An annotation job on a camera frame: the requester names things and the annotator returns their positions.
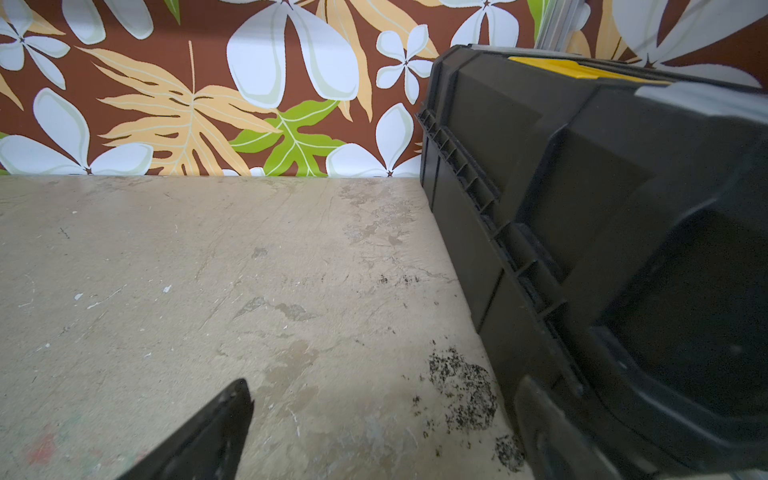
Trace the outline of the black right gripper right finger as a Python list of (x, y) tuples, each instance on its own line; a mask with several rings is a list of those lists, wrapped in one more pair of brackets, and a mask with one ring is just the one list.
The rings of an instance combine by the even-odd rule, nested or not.
[(537, 479), (616, 479), (598, 444), (534, 378), (524, 377), (514, 408), (529, 466)]

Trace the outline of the black yellow tool case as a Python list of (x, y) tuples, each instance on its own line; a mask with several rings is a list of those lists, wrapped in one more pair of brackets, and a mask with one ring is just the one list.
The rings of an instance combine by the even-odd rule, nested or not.
[(766, 93), (454, 46), (418, 120), (421, 184), (517, 435), (530, 376), (616, 479), (765, 469)]

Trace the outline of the aluminium frame post right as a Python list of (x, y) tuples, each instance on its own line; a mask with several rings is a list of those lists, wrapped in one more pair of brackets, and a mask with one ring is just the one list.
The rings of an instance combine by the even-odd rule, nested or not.
[(565, 52), (572, 36), (586, 25), (591, 7), (585, 0), (541, 1), (541, 4), (543, 12), (535, 48)]

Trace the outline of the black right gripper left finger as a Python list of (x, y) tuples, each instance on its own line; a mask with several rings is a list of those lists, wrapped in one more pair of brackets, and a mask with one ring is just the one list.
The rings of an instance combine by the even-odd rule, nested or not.
[(236, 379), (121, 477), (233, 479), (253, 412), (247, 381)]

